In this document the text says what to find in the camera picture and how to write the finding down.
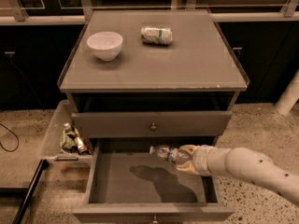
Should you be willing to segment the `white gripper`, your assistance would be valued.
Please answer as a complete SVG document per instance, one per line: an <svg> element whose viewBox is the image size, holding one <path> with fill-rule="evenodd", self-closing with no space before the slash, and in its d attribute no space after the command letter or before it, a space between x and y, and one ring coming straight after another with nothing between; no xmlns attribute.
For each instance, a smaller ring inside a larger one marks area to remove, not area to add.
<svg viewBox="0 0 299 224"><path fill-rule="evenodd" d="M184 145L179 149L192 155L192 162L186 162L182 165L177 165L176 168L178 171L189 175L211 176L207 165L207 157L209 153L215 149L214 147L206 145Z"/></svg>

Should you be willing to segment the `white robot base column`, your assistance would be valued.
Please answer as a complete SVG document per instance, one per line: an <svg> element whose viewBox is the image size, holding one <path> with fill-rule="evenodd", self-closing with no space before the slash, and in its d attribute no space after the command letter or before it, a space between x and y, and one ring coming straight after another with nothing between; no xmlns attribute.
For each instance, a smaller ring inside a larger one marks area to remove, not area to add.
<svg viewBox="0 0 299 224"><path fill-rule="evenodd" d="M296 72L292 81L281 94L275 105L277 112L281 115L288 115L296 102L299 100L299 70Z"/></svg>

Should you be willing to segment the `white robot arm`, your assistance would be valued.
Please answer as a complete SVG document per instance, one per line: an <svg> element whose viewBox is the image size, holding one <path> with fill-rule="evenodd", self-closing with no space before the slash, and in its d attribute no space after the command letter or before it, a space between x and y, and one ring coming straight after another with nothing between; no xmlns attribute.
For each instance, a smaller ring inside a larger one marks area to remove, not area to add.
<svg viewBox="0 0 299 224"><path fill-rule="evenodd" d="M263 153L245 148L182 146L175 154L181 172L225 176L268 189L299 206L299 176L276 166Z"/></svg>

